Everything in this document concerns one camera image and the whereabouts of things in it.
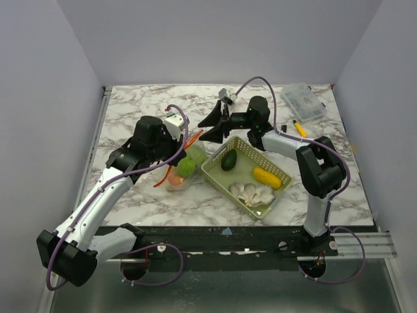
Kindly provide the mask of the bright green toy cabbage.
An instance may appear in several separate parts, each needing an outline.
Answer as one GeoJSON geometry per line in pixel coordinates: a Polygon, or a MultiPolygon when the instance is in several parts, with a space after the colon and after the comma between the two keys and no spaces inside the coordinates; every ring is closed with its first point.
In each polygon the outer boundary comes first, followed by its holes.
{"type": "Polygon", "coordinates": [[[182,159],[177,166],[177,175],[187,178],[195,171],[196,163],[189,157],[182,159]]]}

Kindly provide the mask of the orange toy peach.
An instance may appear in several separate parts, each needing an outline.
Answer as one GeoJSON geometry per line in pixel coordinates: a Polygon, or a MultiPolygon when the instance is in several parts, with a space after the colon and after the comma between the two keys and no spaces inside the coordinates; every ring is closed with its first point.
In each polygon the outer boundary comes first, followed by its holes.
{"type": "Polygon", "coordinates": [[[172,175],[169,178],[169,183],[172,186],[181,186],[185,182],[185,180],[186,179],[184,177],[181,177],[181,176],[178,176],[178,175],[172,175]]]}

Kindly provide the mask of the clear zip top bag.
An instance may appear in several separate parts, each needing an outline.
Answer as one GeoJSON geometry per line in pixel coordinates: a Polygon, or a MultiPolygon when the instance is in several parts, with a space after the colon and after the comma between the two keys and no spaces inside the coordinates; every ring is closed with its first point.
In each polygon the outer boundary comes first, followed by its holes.
{"type": "Polygon", "coordinates": [[[184,146],[186,156],[176,166],[163,167],[163,176],[153,185],[154,188],[162,186],[166,190],[178,191],[192,184],[208,158],[204,143],[199,140],[202,134],[203,131],[199,130],[191,135],[184,146]]]}

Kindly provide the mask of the pale green toy lettuce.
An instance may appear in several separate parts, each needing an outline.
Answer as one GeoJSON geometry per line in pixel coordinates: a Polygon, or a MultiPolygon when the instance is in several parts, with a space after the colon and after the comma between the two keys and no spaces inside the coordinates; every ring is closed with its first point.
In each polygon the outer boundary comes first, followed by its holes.
{"type": "Polygon", "coordinates": [[[200,146],[193,144],[186,150],[187,155],[196,163],[198,168],[206,161],[207,154],[200,146]]]}

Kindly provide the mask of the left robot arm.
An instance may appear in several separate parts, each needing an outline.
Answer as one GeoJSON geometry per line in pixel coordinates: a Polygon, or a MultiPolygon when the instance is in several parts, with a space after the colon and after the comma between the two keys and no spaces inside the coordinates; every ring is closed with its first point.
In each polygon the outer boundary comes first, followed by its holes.
{"type": "Polygon", "coordinates": [[[164,119],[143,116],[132,137],[114,150],[94,188],[73,213],[53,232],[43,230],[36,239],[47,274],[55,273],[74,286],[84,285],[97,265],[118,254],[140,256],[142,234],[125,224],[97,236],[104,218],[144,174],[166,164],[176,165],[186,156],[188,118],[170,113],[164,119]]]}

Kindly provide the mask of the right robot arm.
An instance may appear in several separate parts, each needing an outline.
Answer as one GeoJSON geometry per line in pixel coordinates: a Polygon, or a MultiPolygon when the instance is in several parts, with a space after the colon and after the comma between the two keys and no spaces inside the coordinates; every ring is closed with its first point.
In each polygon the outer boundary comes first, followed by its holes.
{"type": "Polygon", "coordinates": [[[210,128],[201,140],[222,143],[230,131],[247,129],[252,147],[297,161],[302,184],[308,192],[308,210],[299,241],[300,249],[312,256],[322,250],[323,240],[329,236],[327,224],[331,198],[341,190],[342,182],[349,179],[348,166],[344,165],[342,157],[326,136],[316,140],[293,137],[277,131],[269,122],[269,117],[270,109],[264,97],[252,97],[244,113],[232,114],[227,108],[222,108],[219,100],[198,123],[199,128],[210,128]]]}

